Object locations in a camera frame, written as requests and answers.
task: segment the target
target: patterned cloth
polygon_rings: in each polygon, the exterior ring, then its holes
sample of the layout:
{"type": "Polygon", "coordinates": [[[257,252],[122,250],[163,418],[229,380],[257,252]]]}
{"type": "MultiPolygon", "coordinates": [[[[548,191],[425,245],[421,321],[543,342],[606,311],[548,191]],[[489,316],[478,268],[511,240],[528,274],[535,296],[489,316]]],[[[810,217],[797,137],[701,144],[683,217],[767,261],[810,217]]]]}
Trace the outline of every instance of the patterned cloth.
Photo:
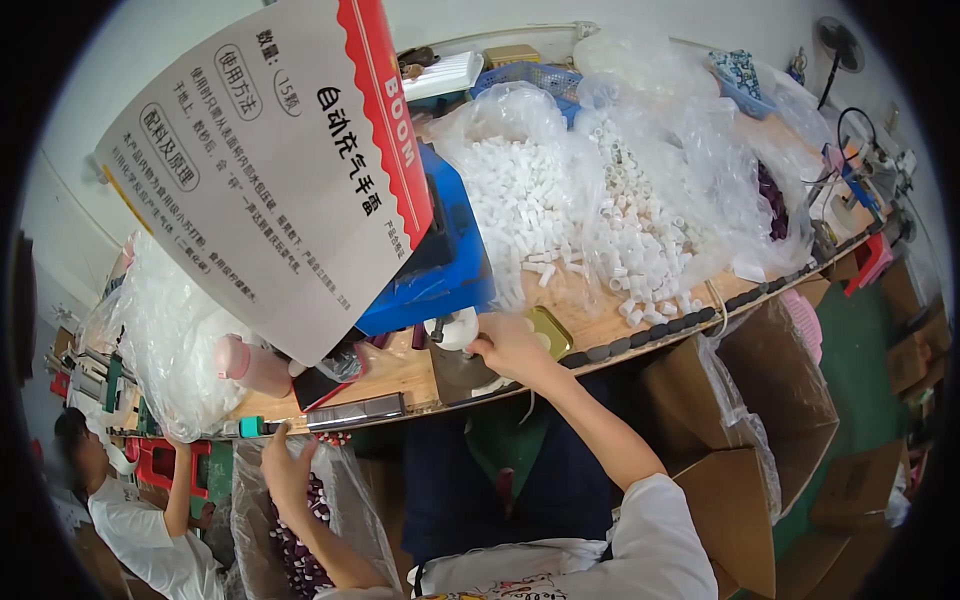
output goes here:
{"type": "Polygon", "coordinates": [[[760,97],[760,84],[756,80],[752,54],[746,50],[712,51],[709,56],[717,75],[728,83],[736,85],[740,91],[750,94],[751,98],[763,101],[760,97]]]}

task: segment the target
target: blue plastic basket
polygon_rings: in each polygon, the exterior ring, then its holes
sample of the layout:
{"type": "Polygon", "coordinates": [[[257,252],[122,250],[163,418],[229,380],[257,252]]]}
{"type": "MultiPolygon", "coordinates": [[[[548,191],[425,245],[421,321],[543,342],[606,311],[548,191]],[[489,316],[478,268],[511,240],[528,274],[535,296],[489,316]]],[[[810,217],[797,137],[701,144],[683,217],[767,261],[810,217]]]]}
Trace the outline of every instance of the blue plastic basket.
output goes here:
{"type": "Polygon", "coordinates": [[[736,102],[736,107],[740,109],[740,112],[762,121],[771,112],[777,111],[777,103],[770,96],[764,94],[762,90],[760,90],[760,98],[763,99],[763,102],[760,102],[722,77],[717,79],[720,81],[720,95],[736,102]]]}
{"type": "Polygon", "coordinates": [[[566,128],[570,129],[573,127],[573,115],[580,110],[577,85],[583,78],[583,75],[538,62],[511,62],[481,73],[477,83],[470,89],[470,97],[476,98],[480,92],[494,84],[528,82],[546,90],[554,97],[560,113],[566,117],[566,128]]]}

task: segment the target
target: red plastic stool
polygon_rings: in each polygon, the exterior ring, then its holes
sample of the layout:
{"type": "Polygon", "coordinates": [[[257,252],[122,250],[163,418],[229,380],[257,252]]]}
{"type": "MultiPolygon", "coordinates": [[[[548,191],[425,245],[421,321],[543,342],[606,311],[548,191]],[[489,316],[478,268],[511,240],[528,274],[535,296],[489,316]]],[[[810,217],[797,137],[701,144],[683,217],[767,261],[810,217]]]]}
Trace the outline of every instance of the red plastic stool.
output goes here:
{"type": "MultiPolygon", "coordinates": [[[[144,438],[127,438],[124,447],[124,453],[132,462],[139,460],[136,465],[136,477],[141,481],[149,483],[152,486],[158,486],[164,490],[170,490],[174,485],[173,472],[174,465],[172,460],[158,460],[155,455],[156,450],[168,450],[167,454],[173,458],[175,455],[174,447],[166,440],[155,439],[147,440],[144,438]]],[[[190,495],[207,500],[209,491],[197,486],[197,467],[200,462],[200,455],[210,455],[210,442],[200,440],[190,445],[190,495]]]]}
{"type": "Polygon", "coordinates": [[[873,283],[887,265],[894,261],[890,243],[882,231],[871,235],[866,244],[853,251],[853,255],[860,266],[860,273],[847,283],[847,289],[844,290],[847,298],[858,288],[873,283]]]}

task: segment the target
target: worker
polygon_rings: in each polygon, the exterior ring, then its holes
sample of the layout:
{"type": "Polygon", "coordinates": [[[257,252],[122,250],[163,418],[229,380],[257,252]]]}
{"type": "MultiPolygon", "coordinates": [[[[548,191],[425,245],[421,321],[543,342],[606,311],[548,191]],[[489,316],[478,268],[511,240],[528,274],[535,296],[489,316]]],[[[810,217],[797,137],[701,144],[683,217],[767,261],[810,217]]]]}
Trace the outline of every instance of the worker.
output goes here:
{"type": "MultiPolygon", "coordinates": [[[[558,365],[523,320],[480,315],[480,332],[468,351],[546,398],[556,418],[512,506],[472,460],[465,419],[458,415],[463,411],[408,423],[401,546],[417,565],[408,575],[415,594],[445,600],[715,599],[716,580],[684,492],[650,446],[598,401],[604,398],[558,365]],[[610,480],[623,501],[608,538],[610,480]]],[[[264,449],[263,473],[281,520],[337,589],[324,598],[401,598],[384,574],[307,510],[316,441],[293,459],[286,431],[282,425],[264,449]]]]}
{"type": "Polygon", "coordinates": [[[97,534],[131,573],[170,600],[225,598],[223,566],[189,529],[207,529],[214,509],[207,503],[200,519],[190,516],[189,444],[166,438],[176,457],[169,498],[164,498],[109,474],[107,451],[87,429],[80,410],[67,408],[57,419],[54,435],[74,495],[85,504],[97,534]]]}

